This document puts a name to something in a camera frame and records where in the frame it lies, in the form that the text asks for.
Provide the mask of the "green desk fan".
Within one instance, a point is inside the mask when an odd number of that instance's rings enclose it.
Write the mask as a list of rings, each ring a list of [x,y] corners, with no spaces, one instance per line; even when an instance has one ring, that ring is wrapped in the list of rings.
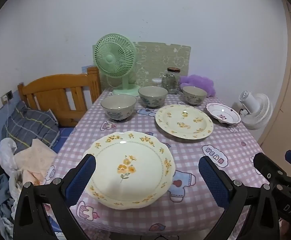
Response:
[[[94,46],[93,61],[100,72],[122,80],[122,84],[113,89],[113,94],[138,96],[139,85],[129,81],[129,75],[136,64],[136,56],[134,43],[120,34],[107,34]]]

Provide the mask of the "round yellow floral plate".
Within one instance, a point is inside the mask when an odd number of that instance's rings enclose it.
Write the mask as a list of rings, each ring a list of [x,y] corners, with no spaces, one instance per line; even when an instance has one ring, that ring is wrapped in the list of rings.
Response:
[[[203,111],[186,105],[161,107],[155,116],[158,126],[166,133],[186,140],[200,140],[210,136],[214,124]]]

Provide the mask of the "peach cloth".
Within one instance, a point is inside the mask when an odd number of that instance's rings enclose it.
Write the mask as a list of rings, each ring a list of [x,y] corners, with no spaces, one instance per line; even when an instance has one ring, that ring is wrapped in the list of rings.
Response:
[[[15,154],[18,170],[22,172],[22,184],[31,182],[40,185],[45,181],[46,175],[57,153],[39,139],[32,140],[32,146]]]

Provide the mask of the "cotton swab container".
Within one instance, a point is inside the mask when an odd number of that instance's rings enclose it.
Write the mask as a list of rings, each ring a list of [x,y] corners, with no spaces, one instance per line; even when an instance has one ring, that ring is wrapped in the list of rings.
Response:
[[[155,77],[152,79],[152,83],[154,86],[161,86],[162,84],[162,79],[159,77]]]

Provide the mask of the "purple plush toy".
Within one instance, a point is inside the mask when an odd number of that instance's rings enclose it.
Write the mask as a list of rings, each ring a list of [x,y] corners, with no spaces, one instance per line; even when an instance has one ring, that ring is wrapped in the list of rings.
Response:
[[[190,76],[180,76],[180,88],[185,86],[194,86],[203,89],[207,92],[207,97],[214,97],[216,95],[214,82],[208,77],[203,77],[196,74]]]

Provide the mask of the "wall power socket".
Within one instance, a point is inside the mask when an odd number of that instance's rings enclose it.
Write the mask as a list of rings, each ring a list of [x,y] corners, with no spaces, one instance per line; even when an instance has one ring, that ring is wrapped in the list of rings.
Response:
[[[13,93],[12,91],[10,90],[9,92],[7,92],[6,94],[4,94],[2,97],[1,97],[1,103],[2,105],[5,105],[7,104],[11,99],[13,98]]]

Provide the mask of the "scalloped yellow floral plate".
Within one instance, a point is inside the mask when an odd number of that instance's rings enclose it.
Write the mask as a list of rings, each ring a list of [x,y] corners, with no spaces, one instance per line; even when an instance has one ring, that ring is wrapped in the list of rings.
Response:
[[[85,191],[109,208],[149,206],[172,185],[173,155],[152,135],[114,132],[96,140],[86,153],[96,158],[96,169]]]

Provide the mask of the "glass jar with lid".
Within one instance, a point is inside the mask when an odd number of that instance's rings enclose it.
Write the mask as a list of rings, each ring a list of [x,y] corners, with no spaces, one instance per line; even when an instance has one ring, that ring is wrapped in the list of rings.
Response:
[[[169,94],[178,94],[180,87],[180,69],[169,67],[162,76],[161,86]]]

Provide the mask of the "white floor fan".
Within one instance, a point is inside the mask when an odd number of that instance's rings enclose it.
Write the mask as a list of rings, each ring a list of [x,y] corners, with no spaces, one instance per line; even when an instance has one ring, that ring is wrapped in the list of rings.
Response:
[[[240,94],[239,101],[244,107],[240,116],[247,129],[255,131],[268,124],[273,113],[273,106],[267,95],[253,94],[245,90]]]

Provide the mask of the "grey plaid pillow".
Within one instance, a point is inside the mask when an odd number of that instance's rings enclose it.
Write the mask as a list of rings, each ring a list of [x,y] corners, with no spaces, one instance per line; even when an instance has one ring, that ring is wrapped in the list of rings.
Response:
[[[2,128],[2,138],[12,139],[16,152],[32,146],[34,139],[53,148],[59,137],[59,123],[53,112],[50,109],[45,112],[31,109],[23,101],[17,103]]]

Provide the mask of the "white plastic bag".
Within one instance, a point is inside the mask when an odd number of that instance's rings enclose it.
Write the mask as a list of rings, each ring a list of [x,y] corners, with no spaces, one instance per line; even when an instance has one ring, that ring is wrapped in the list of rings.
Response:
[[[0,141],[0,166],[9,177],[14,177],[18,171],[14,157],[16,149],[16,142],[13,139],[4,138]]]

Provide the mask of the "white red-rimmed plate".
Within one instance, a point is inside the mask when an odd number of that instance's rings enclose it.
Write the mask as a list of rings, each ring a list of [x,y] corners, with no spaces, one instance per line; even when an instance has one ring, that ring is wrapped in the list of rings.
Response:
[[[221,103],[210,102],[206,104],[206,110],[221,124],[237,125],[241,122],[240,115],[231,107]]]

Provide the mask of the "floral ceramic bowl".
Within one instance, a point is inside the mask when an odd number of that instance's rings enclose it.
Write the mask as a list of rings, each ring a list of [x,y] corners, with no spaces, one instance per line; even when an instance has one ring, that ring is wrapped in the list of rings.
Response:
[[[101,101],[105,114],[114,121],[128,119],[135,110],[137,98],[128,94],[108,96]]]
[[[141,87],[138,93],[146,106],[156,108],[164,104],[168,91],[158,86],[147,86]]]
[[[194,86],[185,86],[182,88],[182,94],[190,105],[200,105],[207,97],[207,92]]]

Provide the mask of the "blue bed sheet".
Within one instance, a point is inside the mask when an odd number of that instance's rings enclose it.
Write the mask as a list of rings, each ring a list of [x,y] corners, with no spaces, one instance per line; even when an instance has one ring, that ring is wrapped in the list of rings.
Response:
[[[55,153],[59,153],[64,143],[68,139],[68,137],[76,131],[76,128],[75,127],[61,127],[59,131],[60,131],[60,136],[58,137],[54,146],[52,147],[52,150]]]

